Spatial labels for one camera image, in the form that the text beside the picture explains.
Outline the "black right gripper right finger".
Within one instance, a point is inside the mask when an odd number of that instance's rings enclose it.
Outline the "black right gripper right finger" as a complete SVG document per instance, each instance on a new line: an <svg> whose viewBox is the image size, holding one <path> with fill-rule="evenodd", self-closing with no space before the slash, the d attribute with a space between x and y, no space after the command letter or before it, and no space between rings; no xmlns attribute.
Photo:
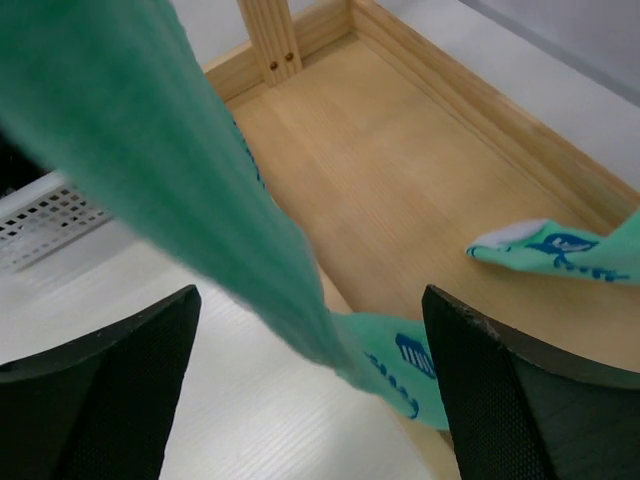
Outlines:
<svg viewBox="0 0 640 480"><path fill-rule="evenodd" d="M434 285L422 311L462 478L638 478L638 373L541 341Z"/></svg>

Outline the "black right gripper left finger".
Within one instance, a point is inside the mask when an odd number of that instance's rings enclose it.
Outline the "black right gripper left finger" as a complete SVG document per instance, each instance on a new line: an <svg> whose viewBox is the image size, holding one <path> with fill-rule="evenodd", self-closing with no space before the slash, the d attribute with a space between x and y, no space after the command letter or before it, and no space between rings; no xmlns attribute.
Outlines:
<svg viewBox="0 0 640 480"><path fill-rule="evenodd" d="M1 367L4 479L156 479L201 309L188 285Z"/></svg>

